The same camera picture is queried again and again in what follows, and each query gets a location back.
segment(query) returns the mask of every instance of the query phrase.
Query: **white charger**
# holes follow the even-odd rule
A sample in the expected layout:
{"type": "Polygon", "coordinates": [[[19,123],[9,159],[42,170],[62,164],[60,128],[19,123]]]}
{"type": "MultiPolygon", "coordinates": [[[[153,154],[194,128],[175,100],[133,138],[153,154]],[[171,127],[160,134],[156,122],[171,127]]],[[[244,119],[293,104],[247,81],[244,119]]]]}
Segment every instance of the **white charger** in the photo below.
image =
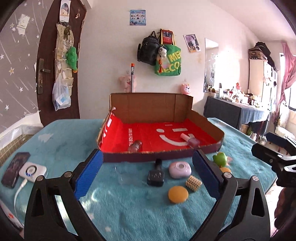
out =
{"type": "Polygon", "coordinates": [[[32,162],[26,162],[19,171],[19,175],[30,182],[35,182],[36,178],[40,175],[46,177],[47,174],[48,173],[45,166],[41,166],[32,162]]]}

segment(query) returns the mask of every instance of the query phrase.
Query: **smartphone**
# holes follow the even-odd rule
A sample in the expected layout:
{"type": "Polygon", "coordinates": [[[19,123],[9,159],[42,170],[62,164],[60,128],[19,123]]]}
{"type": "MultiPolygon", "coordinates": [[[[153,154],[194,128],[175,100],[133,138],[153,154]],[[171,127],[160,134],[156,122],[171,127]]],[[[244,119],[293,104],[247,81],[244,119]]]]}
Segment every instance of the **smartphone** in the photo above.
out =
{"type": "Polygon", "coordinates": [[[11,163],[7,167],[5,173],[3,174],[1,183],[8,187],[8,188],[14,188],[15,184],[19,177],[19,171],[22,168],[22,166],[26,163],[26,161],[29,159],[30,153],[28,152],[19,152],[15,155],[15,157],[12,159],[11,163]]]}

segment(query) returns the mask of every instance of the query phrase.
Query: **storage box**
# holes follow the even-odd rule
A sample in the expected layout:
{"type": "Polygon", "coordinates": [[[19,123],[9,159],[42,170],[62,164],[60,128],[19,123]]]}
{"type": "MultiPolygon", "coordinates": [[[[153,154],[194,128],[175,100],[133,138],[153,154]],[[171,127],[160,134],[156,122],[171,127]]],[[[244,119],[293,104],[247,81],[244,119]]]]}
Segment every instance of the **storage box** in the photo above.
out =
{"type": "Polygon", "coordinates": [[[192,110],[193,97],[170,93],[115,93],[97,138],[104,162],[143,162],[185,158],[193,149],[181,133],[201,141],[205,153],[221,148],[224,132],[192,110]],[[142,142],[138,153],[128,147],[142,142]]]}

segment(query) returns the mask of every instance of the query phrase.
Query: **blue poster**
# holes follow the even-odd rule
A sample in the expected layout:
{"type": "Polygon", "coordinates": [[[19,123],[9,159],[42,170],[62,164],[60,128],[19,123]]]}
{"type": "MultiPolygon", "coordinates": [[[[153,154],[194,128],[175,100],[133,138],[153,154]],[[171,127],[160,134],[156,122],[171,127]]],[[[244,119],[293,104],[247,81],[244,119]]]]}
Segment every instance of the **blue poster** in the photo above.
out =
{"type": "Polygon", "coordinates": [[[130,25],[146,25],[146,10],[130,10],[130,25]]]}

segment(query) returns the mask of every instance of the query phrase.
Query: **teal blanket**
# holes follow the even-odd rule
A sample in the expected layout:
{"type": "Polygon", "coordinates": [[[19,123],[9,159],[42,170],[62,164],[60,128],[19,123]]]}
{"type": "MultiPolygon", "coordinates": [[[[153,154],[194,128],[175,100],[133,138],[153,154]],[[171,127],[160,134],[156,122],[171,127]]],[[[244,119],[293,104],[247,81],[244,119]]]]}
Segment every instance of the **teal blanket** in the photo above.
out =
{"type": "MultiPolygon", "coordinates": [[[[209,121],[225,133],[221,151],[233,160],[230,169],[235,177],[250,178],[257,175],[265,191],[275,180],[269,165],[252,156],[255,143],[224,122],[209,118],[209,121]]],[[[58,120],[42,129],[18,152],[30,152],[30,162],[45,165],[48,178],[59,177],[65,171],[73,171],[96,148],[96,136],[102,120],[58,120]]],[[[14,155],[0,168],[2,178],[14,155]]],[[[191,158],[184,158],[198,177],[191,158]]],[[[82,206],[97,229],[108,241],[116,240],[182,240],[187,241],[200,227],[215,200],[209,196],[204,185],[182,204],[171,204],[168,190],[175,185],[184,186],[185,179],[175,180],[169,176],[167,167],[172,161],[163,162],[165,183],[161,188],[146,184],[150,163],[104,163],[93,181],[87,195],[80,199],[82,206]]],[[[14,189],[0,184],[0,199],[13,211],[13,198],[22,178],[14,189]]],[[[33,184],[28,183],[17,198],[17,214],[24,223],[25,211],[33,184]]],[[[57,197],[58,206],[69,231],[75,233],[66,211],[57,197]]],[[[230,224],[238,197],[225,221],[230,224]]]]}

